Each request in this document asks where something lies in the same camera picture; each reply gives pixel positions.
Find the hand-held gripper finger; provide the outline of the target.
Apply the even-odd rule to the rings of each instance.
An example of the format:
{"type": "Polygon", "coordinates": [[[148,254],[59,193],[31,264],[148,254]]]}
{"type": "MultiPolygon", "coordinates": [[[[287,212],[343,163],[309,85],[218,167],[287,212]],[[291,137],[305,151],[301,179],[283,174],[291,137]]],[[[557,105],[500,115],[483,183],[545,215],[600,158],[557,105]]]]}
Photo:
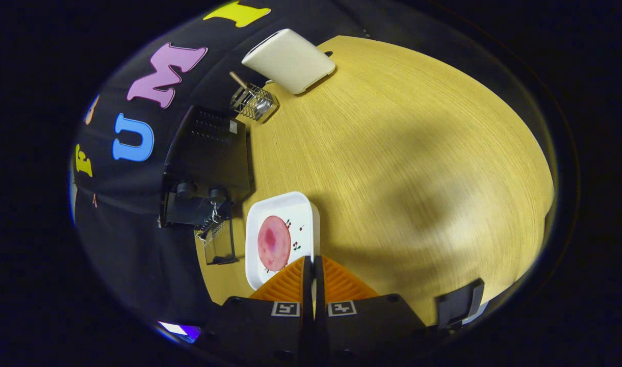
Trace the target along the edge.
{"type": "Polygon", "coordinates": [[[316,256],[321,366],[403,366],[428,354],[428,327],[399,294],[381,295],[327,256],[316,256]]]}
{"type": "Polygon", "coordinates": [[[204,352],[229,366],[304,366],[313,344],[309,256],[289,264],[250,297],[229,297],[204,324],[204,352]]]}

